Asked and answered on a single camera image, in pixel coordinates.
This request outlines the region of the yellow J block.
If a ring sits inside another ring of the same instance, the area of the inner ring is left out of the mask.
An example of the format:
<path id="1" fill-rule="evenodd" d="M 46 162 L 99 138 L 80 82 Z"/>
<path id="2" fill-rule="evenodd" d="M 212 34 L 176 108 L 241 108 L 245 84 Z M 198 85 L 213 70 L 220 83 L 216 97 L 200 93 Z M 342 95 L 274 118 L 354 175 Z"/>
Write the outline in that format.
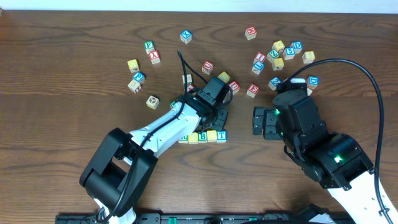
<path id="1" fill-rule="evenodd" d="M 206 133 L 208 142 L 217 142 L 218 137 L 216 130 L 208 130 Z"/>

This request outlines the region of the blue T block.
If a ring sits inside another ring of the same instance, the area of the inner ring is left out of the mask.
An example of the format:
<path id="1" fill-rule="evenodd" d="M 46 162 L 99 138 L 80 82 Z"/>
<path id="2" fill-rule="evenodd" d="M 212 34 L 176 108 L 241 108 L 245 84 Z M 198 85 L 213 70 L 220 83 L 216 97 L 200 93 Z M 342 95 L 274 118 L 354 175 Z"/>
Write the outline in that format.
<path id="1" fill-rule="evenodd" d="M 226 142 L 228 140 L 228 135 L 225 130 L 217 131 L 216 142 Z"/>

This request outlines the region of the green B block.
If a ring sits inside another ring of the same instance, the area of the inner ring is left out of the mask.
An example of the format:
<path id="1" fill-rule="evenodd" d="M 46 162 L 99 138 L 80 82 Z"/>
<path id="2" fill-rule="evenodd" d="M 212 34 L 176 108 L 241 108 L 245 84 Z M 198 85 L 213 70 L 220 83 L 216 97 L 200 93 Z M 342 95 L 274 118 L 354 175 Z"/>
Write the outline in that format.
<path id="1" fill-rule="evenodd" d="M 198 133 L 198 143 L 199 144 L 205 144 L 207 142 L 208 142 L 207 132 L 204 131 L 204 132 Z"/>

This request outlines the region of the yellow O block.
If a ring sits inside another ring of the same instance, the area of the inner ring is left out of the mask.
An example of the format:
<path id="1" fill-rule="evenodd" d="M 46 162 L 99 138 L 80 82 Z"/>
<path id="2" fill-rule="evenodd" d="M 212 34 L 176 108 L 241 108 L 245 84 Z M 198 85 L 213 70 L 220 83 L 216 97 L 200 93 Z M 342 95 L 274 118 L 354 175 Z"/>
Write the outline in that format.
<path id="1" fill-rule="evenodd" d="M 188 143 L 189 144 L 198 144 L 198 133 L 193 132 L 188 135 Z"/>

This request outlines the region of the green R block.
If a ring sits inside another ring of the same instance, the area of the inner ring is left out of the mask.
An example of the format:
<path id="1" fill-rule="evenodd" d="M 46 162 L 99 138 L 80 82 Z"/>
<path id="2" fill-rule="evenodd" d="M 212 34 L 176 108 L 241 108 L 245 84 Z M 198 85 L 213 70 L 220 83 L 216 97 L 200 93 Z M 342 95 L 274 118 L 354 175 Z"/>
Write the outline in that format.
<path id="1" fill-rule="evenodd" d="M 180 144 L 188 144 L 188 135 L 182 136 L 182 137 L 178 140 L 178 142 L 179 142 Z"/>

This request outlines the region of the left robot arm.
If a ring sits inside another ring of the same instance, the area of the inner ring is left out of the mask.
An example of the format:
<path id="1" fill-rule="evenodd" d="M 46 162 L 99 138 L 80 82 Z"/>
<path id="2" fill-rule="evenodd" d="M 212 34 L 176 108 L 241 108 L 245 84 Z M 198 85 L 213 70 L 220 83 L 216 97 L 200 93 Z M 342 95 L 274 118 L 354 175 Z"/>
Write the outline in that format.
<path id="1" fill-rule="evenodd" d="M 170 111 L 141 129 L 110 131 L 79 183 L 99 205 L 97 223 L 133 223 L 134 206 L 141 197 L 160 155 L 197 127 L 221 131 L 228 111 L 231 87 L 213 77 L 203 89 L 180 95 Z"/>

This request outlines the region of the plain wood block right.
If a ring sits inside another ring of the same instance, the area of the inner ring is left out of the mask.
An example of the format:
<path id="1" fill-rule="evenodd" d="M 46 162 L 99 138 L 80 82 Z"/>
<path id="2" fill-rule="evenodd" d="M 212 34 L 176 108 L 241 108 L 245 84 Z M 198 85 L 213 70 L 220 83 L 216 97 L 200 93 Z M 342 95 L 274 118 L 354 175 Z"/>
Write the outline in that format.
<path id="1" fill-rule="evenodd" d="M 310 96 L 313 93 L 313 90 L 310 88 L 307 88 L 307 95 Z"/>

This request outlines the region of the plain wood block green side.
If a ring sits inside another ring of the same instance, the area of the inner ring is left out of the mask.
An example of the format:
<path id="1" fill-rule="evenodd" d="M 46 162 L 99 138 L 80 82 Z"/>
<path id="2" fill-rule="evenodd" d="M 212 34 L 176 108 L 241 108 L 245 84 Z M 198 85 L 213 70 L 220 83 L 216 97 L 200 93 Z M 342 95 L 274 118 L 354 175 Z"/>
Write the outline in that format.
<path id="1" fill-rule="evenodd" d="M 185 82 L 187 82 L 188 85 L 193 83 L 191 74 L 187 74 L 186 78 L 185 78 L 185 75 L 182 75 L 182 80 L 183 80 L 183 84 L 185 84 Z"/>

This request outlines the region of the green N block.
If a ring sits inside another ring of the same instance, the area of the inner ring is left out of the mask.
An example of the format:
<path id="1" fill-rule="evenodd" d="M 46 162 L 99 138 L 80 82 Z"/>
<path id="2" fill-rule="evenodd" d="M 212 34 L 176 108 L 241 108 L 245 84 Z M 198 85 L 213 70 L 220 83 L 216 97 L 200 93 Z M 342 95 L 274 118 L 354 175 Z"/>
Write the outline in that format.
<path id="1" fill-rule="evenodd" d="M 173 101 L 169 104 L 170 108 L 173 108 L 175 103 L 176 103 L 176 101 L 173 100 Z"/>

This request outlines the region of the blue 2 block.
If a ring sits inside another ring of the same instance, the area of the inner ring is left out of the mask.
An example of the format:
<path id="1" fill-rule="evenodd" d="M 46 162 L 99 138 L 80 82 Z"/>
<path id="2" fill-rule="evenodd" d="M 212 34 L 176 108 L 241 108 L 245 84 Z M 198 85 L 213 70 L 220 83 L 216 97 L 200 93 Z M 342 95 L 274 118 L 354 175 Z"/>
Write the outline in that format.
<path id="1" fill-rule="evenodd" d="M 280 80 L 280 78 L 278 76 L 273 77 L 270 81 L 269 81 L 269 88 L 272 91 L 275 91 L 277 89 L 278 84 L 282 83 L 282 81 Z"/>

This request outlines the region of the red E block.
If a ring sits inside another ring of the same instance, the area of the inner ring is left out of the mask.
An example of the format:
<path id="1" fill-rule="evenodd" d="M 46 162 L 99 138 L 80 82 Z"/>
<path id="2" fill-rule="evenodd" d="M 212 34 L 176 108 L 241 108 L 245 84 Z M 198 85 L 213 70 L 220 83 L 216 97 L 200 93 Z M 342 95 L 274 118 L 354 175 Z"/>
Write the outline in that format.
<path id="1" fill-rule="evenodd" d="M 256 84 L 252 83 L 252 84 L 250 84 L 246 94 L 248 96 L 254 98 L 258 94 L 259 90 L 260 90 L 260 88 Z"/>

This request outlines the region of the plain block face picture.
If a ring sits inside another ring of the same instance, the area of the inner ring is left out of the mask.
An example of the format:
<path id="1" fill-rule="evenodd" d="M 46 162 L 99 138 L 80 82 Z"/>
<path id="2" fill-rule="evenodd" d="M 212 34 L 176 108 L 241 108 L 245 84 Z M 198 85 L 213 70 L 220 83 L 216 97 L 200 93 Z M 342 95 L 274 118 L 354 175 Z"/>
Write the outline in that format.
<path id="1" fill-rule="evenodd" d="M 155 96 L 150 96 L 148 98 L 148 100 L 146 101 L 146 105 L 149 108 L 152 108 L 153 110 L 155 110 L 158 107 L 159 103 L 160 103 L 160 100 Z"/>

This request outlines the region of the yellow 8 block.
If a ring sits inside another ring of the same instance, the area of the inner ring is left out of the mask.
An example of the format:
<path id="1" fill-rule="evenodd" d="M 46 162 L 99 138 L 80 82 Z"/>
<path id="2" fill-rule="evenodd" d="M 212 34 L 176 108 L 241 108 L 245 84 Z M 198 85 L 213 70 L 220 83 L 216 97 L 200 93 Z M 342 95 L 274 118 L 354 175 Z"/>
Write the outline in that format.
<path id="1" fill-rule="evenodd" d="M 305 51 L 302 55 L 302 60 L 304 64 L 312 63 L 315 60 L 314 51 Z"/>

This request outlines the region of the blue 5 block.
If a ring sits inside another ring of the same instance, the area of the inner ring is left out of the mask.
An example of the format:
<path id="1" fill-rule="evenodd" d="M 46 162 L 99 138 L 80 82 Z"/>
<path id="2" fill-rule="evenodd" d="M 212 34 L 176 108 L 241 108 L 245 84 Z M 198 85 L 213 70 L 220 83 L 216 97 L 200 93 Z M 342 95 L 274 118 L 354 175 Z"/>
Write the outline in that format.
<path id="1" fill-rule="evenodd" d="M 283 51 L 284 60 L 292 60 L 295 57 L 295 50 L 293 47 L 286 47 Z"/>

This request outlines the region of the blue X block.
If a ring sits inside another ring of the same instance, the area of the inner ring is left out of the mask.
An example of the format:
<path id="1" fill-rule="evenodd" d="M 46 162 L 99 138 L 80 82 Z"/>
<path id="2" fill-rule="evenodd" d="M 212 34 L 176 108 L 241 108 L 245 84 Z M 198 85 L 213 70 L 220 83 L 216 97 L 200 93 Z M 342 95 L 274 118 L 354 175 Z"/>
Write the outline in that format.
<path id="1" fill-rule="evenodd" d="M 189 30 L 184 30 L 181 34 L 180 34 L 180 40 L 184 43 L 184 44 L 188 44 L 191 40 L 192 40 L 192 33 Z"/>

